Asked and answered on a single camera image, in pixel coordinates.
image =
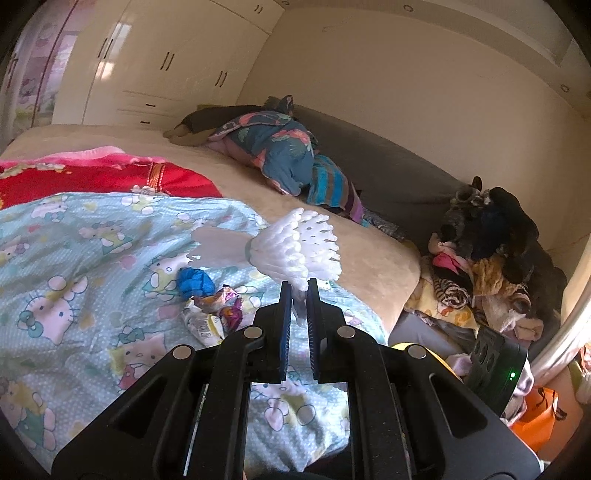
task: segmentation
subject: beige bed sheet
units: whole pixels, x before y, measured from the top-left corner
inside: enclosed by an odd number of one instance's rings
[[[273,222],[297,207],[321,213],[325,210],[282,196],[268,187],[258,170],[244,167],[206,147],[170,144],[157,131],[94,125],[49,125],[19,136],[0,158],[37,158],[60,151],[86,150],[114,145],[127,153],[160,156],[199,172],[224,197],[245,202],[266,220]],[[339,238],[343,275],[339,284],[369,305],[382,319],[389,333],[404,303],[418,283],[418,255],[379,230],[364,228],[351,220],[329,213]]]

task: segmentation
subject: curtain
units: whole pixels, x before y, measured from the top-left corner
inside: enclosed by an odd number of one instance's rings
[[[560,330],[531,364],[540,385],[556,377],[591,340],[591,237],[564,291],[560,317]]]

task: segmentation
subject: beige wall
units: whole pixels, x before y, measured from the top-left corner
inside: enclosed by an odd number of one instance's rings
[[[293,9],[267,41],[239,101],[288,93],[458,179],[479,175],[486,187],[506,188],[537,223],[545,248],[563,240],[574,181],[591,162],[584,145],[591,124],[503,54],[397,15]]]

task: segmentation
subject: white wardrobe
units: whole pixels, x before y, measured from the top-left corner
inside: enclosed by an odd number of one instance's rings
[[[273,0],[100,0],[52,123],[168,129],[198,104],[233,105],[282,13]]]

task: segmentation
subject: light blue blanket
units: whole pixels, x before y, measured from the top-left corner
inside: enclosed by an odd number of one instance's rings
[[[60,216],[38,215],[42,200],[0,210],[0,409],[48,470],[166,352],[179,343],[199,348],[178,316],[175,282],[195,247],[191,231],[256,235],[266,226],[235,200],[162,197],[143,215],[124,197],[61,194]],[[208,273],[217,288],[241,293],[247,322],[279,298],[279,285],[255,268]],[[321,298],[385,343],[381,321],[355,296],[332,284]],[[302,470],[348,442],[346,394],[313,381],[307,329],[295,320],[289,364],[283,384],[252,386],[247,474]]]

